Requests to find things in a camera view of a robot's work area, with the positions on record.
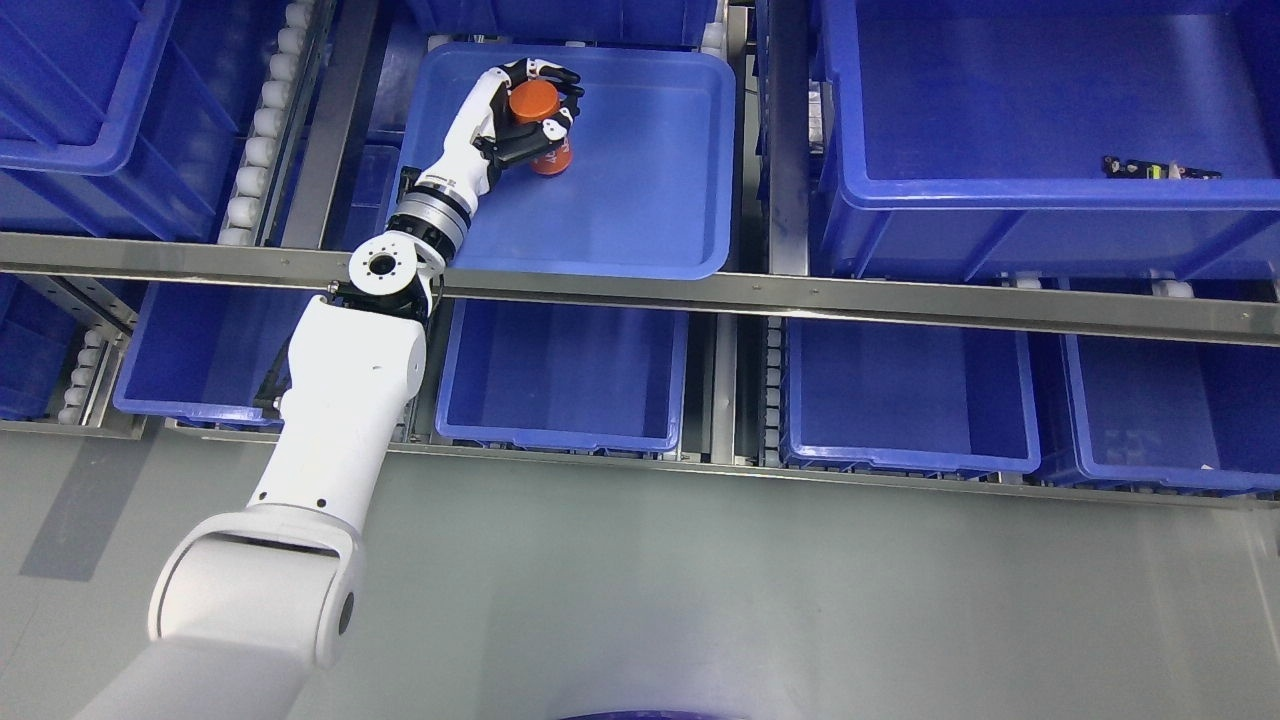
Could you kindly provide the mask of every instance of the blue storage crate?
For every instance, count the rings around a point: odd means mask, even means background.
[[[1042,336],[1033,359],[1041,480],[1221,495],[1280,491],[1280,350]]]
[[[435,428],[526,448],[675,450],[687,340],[685,313],[458,302]]]
[[[788,320],[782,460],[841,470],[1039,466],[1024,333]]]
[[[1276,0],[822,0],[819,10],[838,177],[815,273],[1280,273]],[[1103,155],[1225,179],[1106,179]]]
[[[422,60],[401,164],[426,168],[488,68],[524,56],[564,64],[586,96],[553,178],[503,173],[480,199],[454,266],[699,279],[728,256],[733,74],[699,53],[453,42]]]
[[[207,238],[282,9],[5,5],[0,38],[22,53],[0,79],[0,228]]]
[[[45,415],[76,328],[38,291],[0,275],[0,420]]]
[[[422,29],[626,45],[698,46],[716,0],[408,0]]]
[[[381,232],[399,150],[366,145],[343,245]],[[255,396],[312,291],[152,283],[124,356],[114,402],[125,413],[189,423],[274,425]]]

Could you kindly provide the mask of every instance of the metal shelf rail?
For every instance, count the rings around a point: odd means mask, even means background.
[[[756,392],[768,336],[764,318],[823,318],[968,328],[1079,333],[1152,340],[1244,343],[1280,347],[1280,304],[1198,299],[1147,297],[1079,291],[1024,290],[932,283],[851,281],[805,277],[808,249],[808,87],[805,27],[808,0],[771,3],[771,61],[768,86],[768,146],[771,193],[765,260],[768,273],[719,272],[701,281],[548,275],[452,270],[448,299],[490,299],[529,302],[571,302],[687,310],[712,314],[714,332],[699,338],[691,354],[690,378],[703,383],[700,407],[691,415],[696,432],[686,432],[678,457],[605,457],[599,455],[535,452],[502,447],[453,445],[435,436],[435,386],[443,364],[444,322],[433,322],[435,359],[429,379],[406,416],[393,452],[453,455],[475,459],[517,459],[538,462],[596,464],[618,468],[681,470],[718,475],[987,492],[1019,497],[1047,497],[1089,502],[1157,502],[1216,507],[1276,507],[1271,498],[1193,497],[1152,492],[1055,488],[1024,483],[1021,478],[992,475],[984,480],[913,477],[888,473],[837,473],[767,468],[759,461],[763,411],[742,398]],[[334,24],[333,58],[364,63],[380,55],[385,42],[385,3],[349,0]],[[741,118],[742,50],[746,10],[728,8],[731,64],[739,76]],[[360,15],[358,32],[344,32]],[[155,282],[214,283],[326,291],[347,281],[347,254],[324,247],[326,234],[342,231],[343,192],[335,179],[349,165],[364,138],[376,72],[332,68],[320,87],[312,137],[302,160],[296,200],[283,228],[287,247],[237,247],[161,243],[134,240],[82,238],[0,232],[0,272],[64,278],[122,278]],[[737,159],[739,168],[741,158]],[[744,256],[741,265],[753,258]],[[731,259],[730,268],[735,260]],[[209,439],[273,442],[270,432],[191,428],[169,420],[166,427]]]

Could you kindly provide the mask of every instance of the orange can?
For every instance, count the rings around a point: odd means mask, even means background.
[[[559,111],[559,91],[545,79],[531,79],[511,91],[511,114],[517,123],[539,123]],[[558,176],[573,160],[573,151],[564,143],[550,152],[535,158],[534,172],[540,176]]]

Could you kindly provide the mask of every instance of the storage rack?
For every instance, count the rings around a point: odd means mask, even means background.
[[[0,232],[0,272],[46,275],[45,283],[72,286],[78,278],[329,290],[346,281],[343,252],[317,250],[332,228],[343,225],[348,181],[367,129],[369,108],[389,27],[389,3],[347,0],[330,37],[330,68],[319,87],[311,142],[301,161],[296,200],[283,227],[282,247],[161,243],[132,240],[55,237]],[[737,77],[737,110],[745,88],[746,9],[727,9],[728,55]],[[535,452],[453,445],[434,434],[435,388],[443,364],[447,322],[430,328],[428,382],[410,405],[390,445],[393,452],[594,464],[618,469],[694,471],[814,482],[892,486],[952,492],[1050,497],[1101,502],[1158,502],[1217,507],[1280,506],[1270,497],[1201,497],[1158,492],[1093,491],[1027,484],[995,474],[961,482],[945,477],[837,473],[768,466],[764,433],[764,318],[824,318],[1030,332],[1080,333],[1151,340],[1280,346],[1280,304],[1092,293],[1015,287],[809,278],[808,274],[808,18],[809,0],[772,0],[767,82],[771,158],[767,237],[763,246],[735,237],[726,270],[694,282],[452,270],[448,299],[573,302],[687,310],[699,314],[691,342],[690,386],[681,452],[662,457]],[[739,135],[742,132],[739,123]],[[741,149],[741,137],[736,147]],[[741,150],[736,174],[741,177]],[[735,217],[737,204],[735,195]],[[1271,295],[1275,295],[1272,286]],[[129,324],[101,304],[86,311],[119,331]],[[447,320],[448,313],[439,313]],[[79,428],[23,424],[108,437],[140,437],[141,423],[122,420],[109,407],[110,392],[96,393],[97,418]],[[270,432],[168,428],[209,439],[273,442]]]

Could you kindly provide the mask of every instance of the small object in bin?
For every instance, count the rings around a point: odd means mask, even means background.
[[[1146,160],[1120,161],[1114,155],[1102,158],[1102,172],[1108,178],[1120,179],[1221,179],[1222,173],[1217,170],[1199,170],[1187,168],[1178,163],[1148,163]]]
[[[559,111],[559,90],[545,79],[530,79],[511,91],[511,114],[518,124],[540,123]],[[530,167],[540,176],[558,176],[573,160],[573,151],[564,143],[534,159]]]

